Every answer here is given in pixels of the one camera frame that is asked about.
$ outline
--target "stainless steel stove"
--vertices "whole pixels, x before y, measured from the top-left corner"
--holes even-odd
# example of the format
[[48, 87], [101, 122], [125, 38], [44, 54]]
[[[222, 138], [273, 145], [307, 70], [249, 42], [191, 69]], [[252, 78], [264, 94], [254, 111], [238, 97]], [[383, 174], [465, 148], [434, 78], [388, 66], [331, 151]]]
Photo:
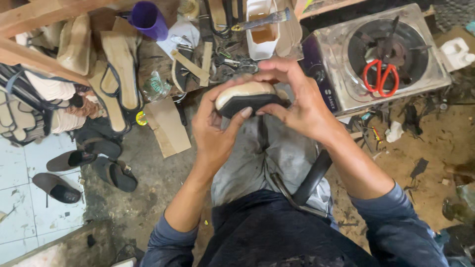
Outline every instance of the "stainless steel stove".
[[[370, 93], [361, 75], [365, 65], [378, 57], [376, 43], [387, 38], [397, 16], [399, 23], [393, 37], [392, 61], [398, 65], [399, 89], [393, 96], [384, 98], [378, 92]], [[300, 62], [302, 69], [317, 81], [325, 103], [335, 115], [451, 83], [417, 4], [318, 29], [302, 42], [302, 46], [305, 57]], [[370, 84], [374, 84], [375, 78], [376, 68], [370, 69]], [[391, 79], [388, 78], [384, 89], [393, 87]]]

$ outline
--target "scissors handle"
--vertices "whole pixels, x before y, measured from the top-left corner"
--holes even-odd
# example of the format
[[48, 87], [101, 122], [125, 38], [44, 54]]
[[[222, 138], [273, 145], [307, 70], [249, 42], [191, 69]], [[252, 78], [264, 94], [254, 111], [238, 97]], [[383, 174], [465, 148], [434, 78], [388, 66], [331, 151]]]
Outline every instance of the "scissors handle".
[[[372, 87], [368, 83], [368, 70], [375, 64], [376, 64], [376, 86]], [[382, 97], [390, 97], [399, 88], [398, 71], [396, 69], [396, 66], [394, 66], [393, 64], [388, 64], [387, 67], [386, 67], [386, 71], [383, 74], [383, 77], [381, 77], [381, 68], [382, 68], [382, 61], [379, 60], [379, 59], [375, 59], [372, 62], [368, 63], [363, 69], [363, 77], [362, 77], [363, 83], [364, 83], [364, 86], [366, 87], [366, 89], [368, 91], [370, 91], [372, 93], [379, 92], [379, 94]], [[386, 79], [388, 78], [389, 72], [392, 72], [392, 74], [394, 76], [394, 87], [392, 88], [392, 90], [389, 93], [386, 94], [383, 91], [383, 87], [384, 87], [384, 83], [386, 82]]]

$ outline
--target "person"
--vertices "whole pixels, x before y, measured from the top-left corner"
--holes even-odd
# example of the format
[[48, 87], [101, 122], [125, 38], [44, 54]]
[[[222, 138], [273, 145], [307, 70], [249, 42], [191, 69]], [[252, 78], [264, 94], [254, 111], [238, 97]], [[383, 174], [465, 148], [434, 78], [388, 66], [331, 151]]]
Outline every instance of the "person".
[[[153, 229], [141, 266], [192, 266], [210, 188], [214, 235], [198, 266], [448, 266], [404, 191], [355, 144], [298, 63], [273, 57], [259, 70], [204, 94], [192, 120], [196, 162]], [[289, 84], [292, 106], [270, 104], [252, 118], [248, 107], [222, 119], [214, 108], [220, 92], [249, 80]], [[293, 208], [269, 179], [276, 172], [295, 192], [316, 159], [316, 141], [367, 224], [371, 255], [338, 231], [327, 180], [306, 203], [324, 218]]]

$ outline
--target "gray pants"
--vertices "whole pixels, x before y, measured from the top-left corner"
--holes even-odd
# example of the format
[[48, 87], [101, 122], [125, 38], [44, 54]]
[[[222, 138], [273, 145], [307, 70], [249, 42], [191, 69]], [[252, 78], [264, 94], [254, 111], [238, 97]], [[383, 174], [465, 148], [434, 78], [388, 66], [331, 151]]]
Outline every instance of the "gray pants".
[[[229, 125], [223, 118], [222, 128]], [[279, 173], [293, 194], [317, 157], [316, 141], [285, 126], [278, 118], [255, 116], [244, 122], [233, 151], [211, 186], [213, 206], [229, 203], [260, 189], [280, 192], [270, 179]], [[331, 213], [330, 185], [323, 178], [307, 204]]]

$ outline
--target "paintbrush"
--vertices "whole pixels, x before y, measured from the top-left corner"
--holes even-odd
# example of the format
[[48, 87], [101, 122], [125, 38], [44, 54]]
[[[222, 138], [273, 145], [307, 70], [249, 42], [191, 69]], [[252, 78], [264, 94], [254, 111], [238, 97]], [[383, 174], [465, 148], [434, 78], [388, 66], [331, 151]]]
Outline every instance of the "paintbrush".
[[270, 14], [269, 16], [263, 18], [263, 19], [256, 19], [253, 21], [244, 21], [240, 22], [236, 25], [234, 25], [231, 30], [233, 31], [243, 31], [247, 29], [252, 29], [255, 27], [259, 27], [265, 24], [274, 24], [274, 23], [280, 23], [284, 21], [290, 20], [290, 10], [289, 8], [286, 8], [283, 11], [279, 12], [274, 12]]

